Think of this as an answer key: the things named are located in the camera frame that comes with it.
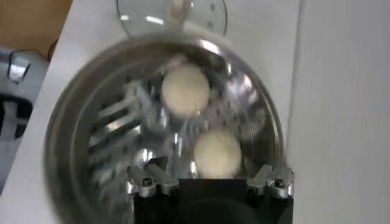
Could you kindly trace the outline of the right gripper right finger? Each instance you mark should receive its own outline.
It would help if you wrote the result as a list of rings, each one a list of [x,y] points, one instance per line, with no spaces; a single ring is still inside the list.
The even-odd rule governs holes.
[[[294,196],[295,173],[286,166],[264,165],[254,177],[246,181],[254,196],[269,194],[274,198]]]

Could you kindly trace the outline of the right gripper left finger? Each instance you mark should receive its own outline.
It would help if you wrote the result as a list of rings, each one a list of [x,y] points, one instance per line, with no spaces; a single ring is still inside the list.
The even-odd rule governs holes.
[[[128,166],[127,175],[131,185],[131,193],[143,198],[151,198],[157,190],[163,195],[172,196],[179,190],[179,180],[165,171],[167,156],[150,159],[141,169],[138,166]]]

